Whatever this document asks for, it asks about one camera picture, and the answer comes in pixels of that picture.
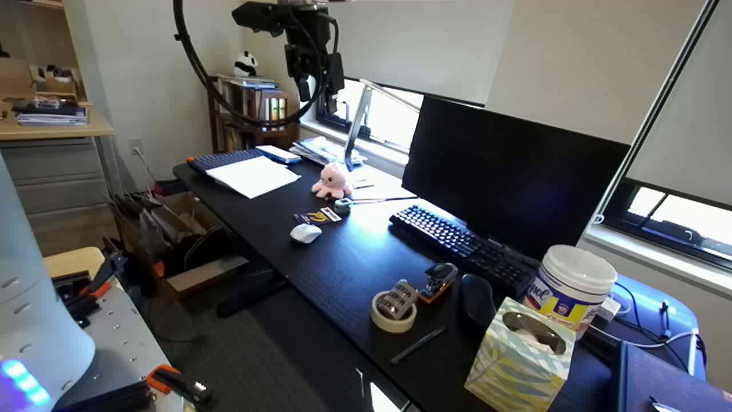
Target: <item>label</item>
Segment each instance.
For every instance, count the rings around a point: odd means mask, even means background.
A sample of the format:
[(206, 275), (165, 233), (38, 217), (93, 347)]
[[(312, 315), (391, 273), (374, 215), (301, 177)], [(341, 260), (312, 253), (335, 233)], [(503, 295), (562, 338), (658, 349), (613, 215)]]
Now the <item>label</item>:
[(536, 278), (524, 305), (534, 307), (536, 311), (546, 315), (548, 319), (555, 319), (571, 330), (576, 330), (579, 334), (586, 332), (591, 326), (597, 305), (595, 303), (582, 303), (572, 295), (566, 295), (556, 288), (552, 288), (543, 278)]

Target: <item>keyboard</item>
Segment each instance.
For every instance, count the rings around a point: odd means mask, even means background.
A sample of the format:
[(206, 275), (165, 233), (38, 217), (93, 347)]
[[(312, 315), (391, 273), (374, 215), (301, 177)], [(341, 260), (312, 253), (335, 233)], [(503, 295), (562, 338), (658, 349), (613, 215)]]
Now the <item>keyboard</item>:
[(436, 245), (463, 270), (486, 278), (498, 294), (523, 301), (536, 278), (536, 263), (518, 253), (484, 240), (465, 228), (455, 228), (439, 215), (411, 207), (389, 217), (397, 236), (417, 239)]

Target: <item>window blind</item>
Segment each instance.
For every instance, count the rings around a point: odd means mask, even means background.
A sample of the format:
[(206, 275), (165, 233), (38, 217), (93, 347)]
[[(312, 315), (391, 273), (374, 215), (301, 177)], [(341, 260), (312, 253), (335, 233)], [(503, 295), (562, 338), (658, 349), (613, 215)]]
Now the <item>window blind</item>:
[(345, 77), (486, 105), (512, 0), (332, 3)]
[(629, 178), (732, 207), (732, 3), (719, 3)]

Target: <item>black desk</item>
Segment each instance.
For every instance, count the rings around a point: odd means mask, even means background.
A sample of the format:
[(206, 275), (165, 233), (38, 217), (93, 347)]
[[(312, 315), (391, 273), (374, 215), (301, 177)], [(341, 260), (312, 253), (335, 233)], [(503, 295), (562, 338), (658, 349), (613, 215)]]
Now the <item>black desk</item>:
[[(455, 326), (455, 294), (433, 307), (420, 307), (414, 330), (403, 338), (381, 332), (372, 323), (372, 299), (399, 279), (423, 283), (436, 261), (389, 231), (389, 215), (414, 202), (383, 202), (356, 207), (341, 225), (309, 247), (296, 245), (288, 233), (294, 213), (319, 210), (323, 202), (312, 194), (320, 168), (294, 168), (303, 178), (260, 199), (246, 199), (189, 165), (175, 174), (225, 223), (244, 244), (285, 275), (315, 307), (323, 311), (391, 382), (421, 410), (488, 410), (463, 389), (478, 351), (476, 340)], [(389, 360), (420, 338), (445, 326), (447, 332), (399, 366)], [(582, 347), (574, 351), (571, 382), (555, 410), (606, 405), (612, 372)]]

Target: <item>white paper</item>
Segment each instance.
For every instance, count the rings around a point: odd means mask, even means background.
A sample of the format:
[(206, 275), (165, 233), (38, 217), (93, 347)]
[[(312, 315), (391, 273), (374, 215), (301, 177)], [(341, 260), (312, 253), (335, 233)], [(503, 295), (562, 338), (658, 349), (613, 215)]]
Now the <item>white paper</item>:
[(301, 178), (288, 168), (272, 164), (265, 156), (208, 169), (208, 177), (246, 194), (247, 199), (261, 198)]

